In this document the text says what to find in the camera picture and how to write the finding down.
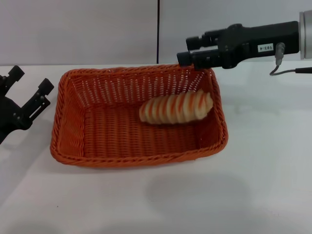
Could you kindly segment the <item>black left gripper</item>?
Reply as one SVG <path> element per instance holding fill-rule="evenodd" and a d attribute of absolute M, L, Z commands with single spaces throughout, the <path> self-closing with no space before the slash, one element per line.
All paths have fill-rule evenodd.
<path fill-rule="evenodd" d="M 0 143 L 15 130 L 27 130 L 33 121 L 50 105 L 46 98 L 54 85 L 45 78 L 35 94 L 20 108 L 11 99 L 5 97 L 15 82 L 24 76 L 23 70 L 15 65 L 8 76 L 0 77 Z"/>

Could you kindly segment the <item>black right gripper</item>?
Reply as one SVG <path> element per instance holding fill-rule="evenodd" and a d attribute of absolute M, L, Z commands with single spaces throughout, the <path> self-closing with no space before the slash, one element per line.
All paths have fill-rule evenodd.
<path fill-rule="evenodd" d="M 179 66 L 230 69 L 246 59 L 274 56 L 276 46 L 281 43 L 284 44 L 285 55 L 299 52 L 299 26 L 296 21 L 258 27 L 233 24 L 219 35 L 220 31 L 214 30 L 205 32 L 201 37 L 187 38 L 189 51 L 216 45 L 218 50 L 177 53 Z"/>

